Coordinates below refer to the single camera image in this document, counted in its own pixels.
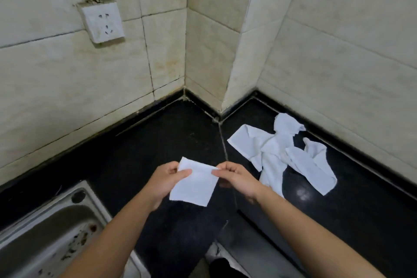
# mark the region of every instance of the hand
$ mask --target hand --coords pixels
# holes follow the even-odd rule
[[[237,191],[245,195],[251,203],[258,200],[259,194],[261,194],[265,186],[252,176],[245,167],[232,162],[223,162],[216,167],[219,170],[213,170],[211,173],[222,178],[220,180],[221,187],[233,186]]]
[[[178,162],[170,162],[156,168],[148,183],[140,193],[144,194],[151,203],[152,211],[156,210],[162,199],[169,194],[175,184],[191,175],[191,169],[177,171]]]

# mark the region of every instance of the outlet box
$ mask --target outlet box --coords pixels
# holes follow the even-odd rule
[[[117,2],[78,5],[88,35],[93,43],[103,43],[125,36]]]

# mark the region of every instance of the white wall socket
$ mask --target white wall socket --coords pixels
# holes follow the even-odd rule
[[[103,43],[125,36],[122,19],[115,1],[80,4],[78,9],[93,43]]]

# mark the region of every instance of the towel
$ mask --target towel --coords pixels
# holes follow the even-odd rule
[[[305,131],[304,125],[286,113],[279,113],[274,121],[275,134],[242,125],[227,141],[261,173],[259,181],[283,197],[284,170],[289,165],[322,195],[337,183],[326,160],[326,146],[304,138],[302,150],[294,146],[294,136]]]
[[[192,169],[191,175],[180,180],[171,190],[169,200],[185,201],[207,207],[218,177],[211,171],[218,169],[183,157],[177,170]]]

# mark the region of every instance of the folded white cloth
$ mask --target folded white cloth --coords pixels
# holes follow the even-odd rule
[[[185,201],[207,207],[218,180],[218,177],[212,175],[211,171],[218,168],[183,157],[177,170],[184,169],[192,169],[193,172],[174,186],[169,200]]]
[[[304,138],[305,150],[294,146],[294,135],[304,125],[286,113],[274,121],[275,134],[242,125],[227,141],[260,172],[259,181],[282,194],[283,173],[287,165],[304,175],[322,195],[336,186],[336,176],[326,160],[326,146]]]

